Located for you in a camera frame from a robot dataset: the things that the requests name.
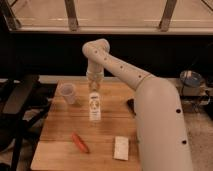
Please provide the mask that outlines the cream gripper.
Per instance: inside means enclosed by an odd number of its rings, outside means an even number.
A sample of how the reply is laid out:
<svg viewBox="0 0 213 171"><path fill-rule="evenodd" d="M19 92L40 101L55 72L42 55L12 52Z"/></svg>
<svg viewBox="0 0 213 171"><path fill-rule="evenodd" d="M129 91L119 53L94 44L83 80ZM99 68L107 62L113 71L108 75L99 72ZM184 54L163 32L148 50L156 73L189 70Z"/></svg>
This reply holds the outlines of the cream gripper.
<svg viewBox="0 0 213 171"><path fill-rule="evenodd" d="M98 91L101 86L101 81L103 79L103 73L93 73L93 72L87 72L86 73L87 80L88 80L88 86L90 91Z"/></svg>

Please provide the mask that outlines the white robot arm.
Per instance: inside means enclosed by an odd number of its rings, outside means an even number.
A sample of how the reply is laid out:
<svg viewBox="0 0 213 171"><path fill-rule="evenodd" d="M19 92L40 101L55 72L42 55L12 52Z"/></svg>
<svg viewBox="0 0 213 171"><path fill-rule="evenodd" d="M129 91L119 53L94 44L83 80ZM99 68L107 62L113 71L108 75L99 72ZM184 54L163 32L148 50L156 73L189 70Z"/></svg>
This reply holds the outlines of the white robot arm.
<svg viewBox="0 0 213 171"><path fill-rule="evenodd" d="M135 91L134 112L142 171L193 171L190 146L180 96L168 80L120 60L109 53L105 39L82 47L87 73L104 70Z"/></svg>

